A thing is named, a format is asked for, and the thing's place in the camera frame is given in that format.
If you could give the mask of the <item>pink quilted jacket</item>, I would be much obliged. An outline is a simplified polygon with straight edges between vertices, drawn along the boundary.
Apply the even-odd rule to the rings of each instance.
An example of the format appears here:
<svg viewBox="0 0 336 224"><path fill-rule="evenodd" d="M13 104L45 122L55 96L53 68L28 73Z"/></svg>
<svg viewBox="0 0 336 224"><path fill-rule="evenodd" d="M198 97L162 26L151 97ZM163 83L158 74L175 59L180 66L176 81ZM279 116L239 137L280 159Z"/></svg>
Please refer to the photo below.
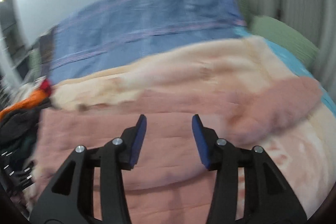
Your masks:
<svg viewBox="0 0 336 224"><path fill-rule="evenodd" d="M139 162L124 173L124 185L134 223L204 221L215 175L199 159L191 119L234 145L263 146L279 167L306 212L315 209L319 174L316 135L306 114L321 98L317 81L291 77L244 98L225 92L173 94L145 91L120 109L42 111L34 178L42 191L78 144L100 147L147 116L147 132Z"/></svg>

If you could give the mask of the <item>red garment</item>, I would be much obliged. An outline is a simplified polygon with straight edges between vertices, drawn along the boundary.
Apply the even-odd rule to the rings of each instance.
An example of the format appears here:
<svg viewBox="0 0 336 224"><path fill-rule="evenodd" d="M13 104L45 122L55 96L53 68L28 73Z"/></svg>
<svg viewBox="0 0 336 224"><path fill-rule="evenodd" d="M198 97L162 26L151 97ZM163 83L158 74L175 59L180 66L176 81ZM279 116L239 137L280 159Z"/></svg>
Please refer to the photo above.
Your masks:
<svg viewBox="0 0 336 224"><path fill-rule="evenodd" d="M49 81L49 79L44 79L42 82L41 82L41 85L40 85L40 90L44 91L45 94L50 97L51 94L52 94L52 85Z"/></svg>

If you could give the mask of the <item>dark teal fleece garment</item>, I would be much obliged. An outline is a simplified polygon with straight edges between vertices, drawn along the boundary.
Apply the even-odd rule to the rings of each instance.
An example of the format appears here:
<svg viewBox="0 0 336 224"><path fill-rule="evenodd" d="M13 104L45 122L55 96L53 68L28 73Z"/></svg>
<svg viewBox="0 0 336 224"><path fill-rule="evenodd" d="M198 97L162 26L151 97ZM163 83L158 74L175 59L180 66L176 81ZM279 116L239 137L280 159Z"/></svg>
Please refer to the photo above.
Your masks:
<svg viewBox="0 0 336 224"><path fill-rule="evenodd" d="M1 164L14 171L22 170L33 154L37 143L37 133L27 132L17 139L1 142Z"/></svg>

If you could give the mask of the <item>blue plaid duvet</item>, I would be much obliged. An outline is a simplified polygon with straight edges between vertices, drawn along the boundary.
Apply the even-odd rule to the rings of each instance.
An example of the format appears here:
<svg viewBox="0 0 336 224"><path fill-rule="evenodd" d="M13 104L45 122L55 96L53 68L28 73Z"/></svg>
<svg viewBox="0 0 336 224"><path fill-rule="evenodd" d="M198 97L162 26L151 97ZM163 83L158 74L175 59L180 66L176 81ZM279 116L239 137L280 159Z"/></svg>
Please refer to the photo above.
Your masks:
<svg viewBox="0 0 336 224"><path fill-rule="evenodd" d="M101 0L54 29L52 83L208 40L237 38L237 0Z"/></svg>

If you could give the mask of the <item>orange jacket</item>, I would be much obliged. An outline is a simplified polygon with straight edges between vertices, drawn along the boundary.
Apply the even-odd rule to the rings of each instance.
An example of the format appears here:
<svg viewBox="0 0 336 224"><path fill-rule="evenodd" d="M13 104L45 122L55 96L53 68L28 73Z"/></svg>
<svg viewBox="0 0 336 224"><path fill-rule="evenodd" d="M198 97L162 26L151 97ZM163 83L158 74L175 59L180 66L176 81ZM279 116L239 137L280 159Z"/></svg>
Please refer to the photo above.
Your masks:
<svg viewBox="0 0 336 224"><path fill-rule="evenodd" d="M0 113L0 118L3 120L6 114L9 114L11 111L19 110L19 109L31 109L35 106L38 106L44 99L49 98L52 91L46 91L43 89L34 90L28 98L17 102L9 107L3 109Z"/></svg>

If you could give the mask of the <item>black puffer jacket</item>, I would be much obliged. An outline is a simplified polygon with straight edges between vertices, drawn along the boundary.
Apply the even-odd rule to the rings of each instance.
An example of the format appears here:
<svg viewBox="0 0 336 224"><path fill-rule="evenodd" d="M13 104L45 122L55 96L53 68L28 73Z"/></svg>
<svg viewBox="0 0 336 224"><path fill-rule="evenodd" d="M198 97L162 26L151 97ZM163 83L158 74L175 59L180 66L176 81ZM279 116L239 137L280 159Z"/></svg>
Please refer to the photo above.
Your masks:
<svg viewBox="0 0 336 224"><path fill-rule="evenodd" d="M1 147L31 131L38 124L41 111L51 106L51 100L46 98L31 109L18 109L6 114L1 120Z"/></svg>

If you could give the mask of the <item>green pillow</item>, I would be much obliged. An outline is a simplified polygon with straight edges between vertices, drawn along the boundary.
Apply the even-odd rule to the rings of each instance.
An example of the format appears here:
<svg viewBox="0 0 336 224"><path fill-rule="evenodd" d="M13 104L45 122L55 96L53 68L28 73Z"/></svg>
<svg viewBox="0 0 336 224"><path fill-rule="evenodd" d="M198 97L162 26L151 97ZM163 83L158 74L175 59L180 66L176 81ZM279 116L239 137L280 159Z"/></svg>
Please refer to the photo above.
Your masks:
<svg viewBox="0 0 336 224"><path fill-rule="evenodd" d="M288 50L308 70L312 68L319 50L295 29L269 16L254 16L249 30L252 34L262 36Z"/></svg>

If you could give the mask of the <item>cream orange plush blanket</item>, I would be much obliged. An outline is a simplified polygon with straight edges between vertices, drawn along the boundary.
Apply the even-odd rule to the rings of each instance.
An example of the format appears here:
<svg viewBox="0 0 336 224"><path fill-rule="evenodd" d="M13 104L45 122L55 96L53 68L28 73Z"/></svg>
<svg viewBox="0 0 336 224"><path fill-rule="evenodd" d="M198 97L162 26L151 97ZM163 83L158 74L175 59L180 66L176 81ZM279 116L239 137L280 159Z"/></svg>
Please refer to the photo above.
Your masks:
<svg viewBox="0 0 336 224"><path fill-rule="evenodd" d="M266 148L312 216L335 183L335 115L320 83L293 73L265 39L214 40L64 80L63 110L209 115L235 145Z"/></svg>

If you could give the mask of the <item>dark tree print pillow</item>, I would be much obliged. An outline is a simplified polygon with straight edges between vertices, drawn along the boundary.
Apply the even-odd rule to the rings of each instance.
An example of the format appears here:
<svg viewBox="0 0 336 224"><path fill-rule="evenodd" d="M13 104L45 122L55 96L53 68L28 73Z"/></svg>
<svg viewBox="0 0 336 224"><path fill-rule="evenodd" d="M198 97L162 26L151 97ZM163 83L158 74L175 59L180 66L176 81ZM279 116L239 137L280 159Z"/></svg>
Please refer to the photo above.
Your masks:
<svg viewBox="0 0 336 224"><path fill-rule="evenodd" d="M51 62L54 54L54 36L56 27L52 27L42 34L38 39L39 51L41 54L41 76L50 77Z"/></svg>

